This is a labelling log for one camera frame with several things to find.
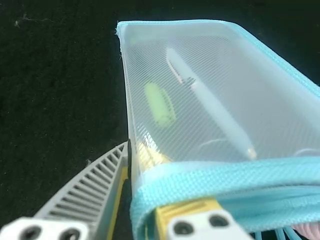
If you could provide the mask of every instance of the zipper tape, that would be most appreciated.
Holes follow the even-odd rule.
[[[197,166],[198,161],[193,163],[196,170],[177,173],[172,168],[183,169],[185,162],[160,165],[162,170],[170,169],[170,174],[136,190],[130,207],[135,240],[143,239],[146,223],[153,224],[156,207],[210,196],[215,196],[248,232],[320,220],[320,157],[266,159],[203,169]],[[257,202],[261,199],[268,207],[254,207],[263,206]]]

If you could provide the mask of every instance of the yellow object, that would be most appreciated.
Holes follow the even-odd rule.
[[[120,182],[119,186],[116,192],[115,200],[114,200],[114,207],[113,207],[113,213],[112,217],[110,220],[110,225],[108,229],[108,233],[106,236],[107,240],[112,240],[114,230],[115,230],[115,225],[116,225],[116,220],[117,220],[117,213],[118,213],[118,208],[120,204],[120,197],[121,197],[121,192],[122,192],[122,187],[124,185],[125,180],[128,178],[128,167],[124,166],[122,168],[121,176],[120,176]]]
[[[149,82],[144,86],[144,94],[155,124],[160,128],[170,127],[176,121],[176,114],[167,92]]]
[[[166,240],[167,226],[171,219],[178,216],[198,214],[216,209],[222,209],[222,207],[214,198],[201,198],[156,208],[155,223],[158,239]]]
[[[152,168],[159,164],[170,163],[169,158],[151,147],[147,147],[142,142],[138,145],[138,155],[139,155],[139,167],[140,171]]]

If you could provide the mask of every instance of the gray plastic piece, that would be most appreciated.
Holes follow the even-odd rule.
[[[72,178],[34,217],[85,222],[90,238],[106,239],[122,168],[127,165],[128,149],[124,142]]]

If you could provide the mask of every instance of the blue trim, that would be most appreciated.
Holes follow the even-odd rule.
[[[274,230],[277,240],[286,240],[286,235],[283,228],[277,228]]]
[[[174,166],[183,168],[184,164]],[[320,157],[292,157],[221,164],[147,182],[137,189],[131,203],[134,239],[141,239],[145,223],[153,224],[156,207],[210,196],[248,232],[319,221],[319,169]],[[253,207],[258,199],[267,207]]]
[[[292,227],[285,227],[284,231],[290,240],[302,240]]]
[[[191,23],[221,23],[229,26],[240,35],[244,36],[250,43],[255,45],[260,51],[266,54],[270,59],[276,62],[283,70],[285,70],[291,77],[297,80],[309,91],[314,93],[320,98],[320,88],[313,83],[309,78],[299,72],[294,66],[284,60],[281,56],[272,51],[268,46],[259,41],[255,36],[249,33],[240,25],[222,21],[222,20],[210,20],[210,19],[195,19],[195,20],[174,20],[174,21],[121,21],[117,24],[116,34],[119,36],[120,28],[128,25],[172,25],[172,24],[191,24]]]
[[[260,231],[254,233],[255,240],[262,240],[262,234]]]

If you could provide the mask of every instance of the pink object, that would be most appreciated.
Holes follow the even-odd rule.
[[[293,225],[292,227],[307,239],[320,240],[320,222],[298,224]]]

